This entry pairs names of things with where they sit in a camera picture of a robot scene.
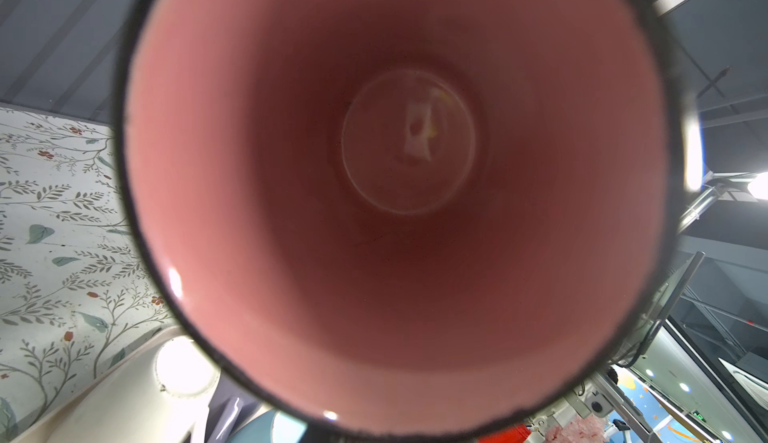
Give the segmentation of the pink patterned mug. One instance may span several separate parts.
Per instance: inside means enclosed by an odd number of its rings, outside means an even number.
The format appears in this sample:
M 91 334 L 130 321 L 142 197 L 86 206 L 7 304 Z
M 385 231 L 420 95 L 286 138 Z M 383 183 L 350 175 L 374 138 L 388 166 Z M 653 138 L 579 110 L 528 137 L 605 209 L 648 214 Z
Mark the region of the pink patterned mug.
M 651 0 L 137 0 L 118 169 L 176 318 L 345 436 L 463 440 L 602 369 L 664 281 Z

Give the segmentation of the light blue mug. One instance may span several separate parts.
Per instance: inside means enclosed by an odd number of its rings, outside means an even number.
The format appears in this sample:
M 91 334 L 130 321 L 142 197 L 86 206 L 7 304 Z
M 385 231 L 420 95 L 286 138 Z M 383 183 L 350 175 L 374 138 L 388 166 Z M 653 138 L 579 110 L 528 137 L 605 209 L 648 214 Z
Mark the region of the light blue mug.
M 228 443 L 299 443 L 306 430 L 305 422 L 268 410 L 235 431 Z

